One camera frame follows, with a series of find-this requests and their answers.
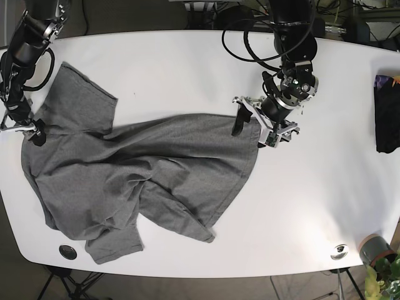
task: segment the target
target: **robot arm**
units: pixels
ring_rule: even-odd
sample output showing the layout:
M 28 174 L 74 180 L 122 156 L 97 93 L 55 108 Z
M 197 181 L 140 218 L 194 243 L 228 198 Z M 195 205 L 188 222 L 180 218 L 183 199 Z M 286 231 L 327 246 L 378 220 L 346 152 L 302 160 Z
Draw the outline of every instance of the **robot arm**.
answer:
M 276 71 L 275 75 L 267 71 L 262 73 L 263 89 L 266 97 L 253 99 L 235 97 L 233 102 L 239 104 L 236 122 L 232 135 L 241 133 L 243 122 L 248 122 L 255 115 L 261 125 L 259 147 L 277 147 L 280 141 L 290 141 L 293 132 L 299 133 L 295 122 L 286 117 L 293 109 L 305 100 L 315 96 L 318 79 L 313 76 L 313 64 L 317 53 L 317 43 L 311 33 L 315 18 L 315 7 L 309 0 L 269 0 L 274 26 L 274 44 L 281 56 L 281 69 L 265 64 L 269 59 L 259 59 L 249 48 L 245 32 L 244 43 L 249 54 L 265 68 Z M 273 77 L 277 76 L 280 86 L 277 87 Z
M 254 60 L 276 71 L 271 75 L 262 73 L 263 89 L 266 97 L 252 99 L 235 97 L 239 110 L 232 135 L 238 135 L 243 122 L 255 115 L 261 125 L 260 146 L 276 147 L 280 141 L 290 141 L 292 132 L 299 132 L 296 123 L 286 117 L 300 102 L 315 96 L 318 80 L 312 75 L 311 61 L 316 55 L 317 44 L 311 34 L 315 17 L 315 7 L 310 0 L 269 0 L 272 11 L 275 48 L 281 58 L 281 68 L 265 63 L 272 58 L 259 59 L 245 44 Z M 58 36 L 68 18 L 70 0 L 26 0 L 26 10 L 12 36 L 7 52 L 0 60 L 0 99 L 6 107 L 6 114 L 0 125 L 1 131 L 22 131 L 35 145 L 46 142 L 44 124 L 33 120 L 31 105 L 24 91 L 37 91 L 42 88 L 51 75 L 52 67 L 44 82 L 38 87 L 26 87 L 25 82 L 35 71 L 39 58 L 47 51 L 51 42 Z M 277 76 L 277 87 L 273 77 Z M 16 122 L 14 127 L 6 127 L 6 119 Z
M 26 10 L 0 60 L 0 98 L 6 107 L 0 131 L 22 131 L 38 146 L 46 141 L 43 123 L 32 119 L 31 105 L 24 90 L 35 91 L 44 84 L 31 88 L 26 87 L 25 82 L 32 78 L 37 61 L 46 51 L 51 54 L 54 67 L 54 54 L 48 47 L 64 26 L 69 5 L 69 1 L 26 0 Z M 7 118 L 16 125 L 7 128 Z

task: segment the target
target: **white table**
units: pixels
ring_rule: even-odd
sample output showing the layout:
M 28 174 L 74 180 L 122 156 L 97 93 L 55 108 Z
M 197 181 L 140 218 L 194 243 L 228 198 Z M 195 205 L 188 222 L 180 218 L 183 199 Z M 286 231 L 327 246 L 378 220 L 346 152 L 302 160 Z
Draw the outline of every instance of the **white table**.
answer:
M 228 46 L 246 55 L 240 32 Z M 251 34 L 260 57 L 275 54 L 273 36 Z M 400 150 L 376 152 L 375 74 L 400 74 L 399 54 L 318 40 L 317 97 L 289 116 L 301 134 L 259 151 L 249 181 L 214 226 L 211 244 L 167 231 L 139 216 L 144 251 L 98 266 L 84 241 L 48 228 L 21 169 L 21 133 L 0 135 L 0 191 L 12 231 L 29 261 L 104 273 L 179 278 L 234 278 L 303 273 L 361 264 L 356 247 L 380 233 L 390 241 L 400 215 Z M 259 97 L 263 68 L 225 52 L 218 31 L 110 34 L 56 41 L 53 81 L 67 61 L 119 98 L 115 126 L 185 113 L 235 115 L 234 96 Z M 39 62 L 30 84 L 47 72 Z M 51 82 L 31 94 L 34 110 Z M 77 259 L 58 251 L 68 244 Z M 330 257 L 339 244 L 349 254 Z

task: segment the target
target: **green leaf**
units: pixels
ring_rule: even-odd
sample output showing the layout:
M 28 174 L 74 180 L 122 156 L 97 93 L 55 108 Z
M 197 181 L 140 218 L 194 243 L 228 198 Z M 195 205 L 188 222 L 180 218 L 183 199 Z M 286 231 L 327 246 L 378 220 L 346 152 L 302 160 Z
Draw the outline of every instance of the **green leaf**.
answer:
M 376 271 L 382 275 L 391 273 L 390 262 L 385 257 L 380 258 L 376 261 L 375 268 L 376 268 Z
M 367 274 L 369 278 L 375 279 L 376 281 L 378 274 L 376 274 L 376 271 L 374 270 L 373 267 L 367 266 Z
M 365 293 L 366 300 L 381 300 L 382 298 L 383 298 L 383 296 L 381 294 L 369 296 L 369 295 L 367 295 L 367 292 Z
M 365 279 L 365 292 L 369 296 L 376 296 L 379 295 L 381 291 L 381 287 L 379 283 L 376 281 L 376 278 L 369 276 Z
M 381 295 L 365 296 L 365 299 L 366 300 L 381 300 L 382 297 L 381 297 Z
M 400 258 L 392 262 L 390 270 L 392 271 L 392 275 L 394 277 L 400 277 Z
M 389 287 L 385 290 L 389 295 L 395 296 L 394 298 L 396 299 L 397 297 L 400 296 L 400 280 L 395 280 L 392 281 L 389 285 Z

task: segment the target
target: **potted plant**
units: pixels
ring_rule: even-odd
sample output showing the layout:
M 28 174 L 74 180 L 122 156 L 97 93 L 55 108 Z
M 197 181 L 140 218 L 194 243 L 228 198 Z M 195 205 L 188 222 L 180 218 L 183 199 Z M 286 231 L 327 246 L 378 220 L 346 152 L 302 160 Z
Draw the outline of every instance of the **potted plant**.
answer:
M 367 267 L 366 299 L 400 299 L 400 254 L 377 234 L 368 236 L 360 244 L 359 254 Z

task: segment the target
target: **plant pot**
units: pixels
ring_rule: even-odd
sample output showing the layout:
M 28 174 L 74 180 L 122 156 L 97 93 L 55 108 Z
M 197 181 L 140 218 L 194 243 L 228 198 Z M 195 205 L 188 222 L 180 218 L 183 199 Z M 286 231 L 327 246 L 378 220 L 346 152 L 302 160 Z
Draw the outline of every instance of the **plant pot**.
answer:
M 376 261 L 380 258 L 387 258 L 392 263 L 397 254 L 378 234 L 372 234 L 366 237 L 358 247 L 358 253 L 365 265 L 375 267 Z

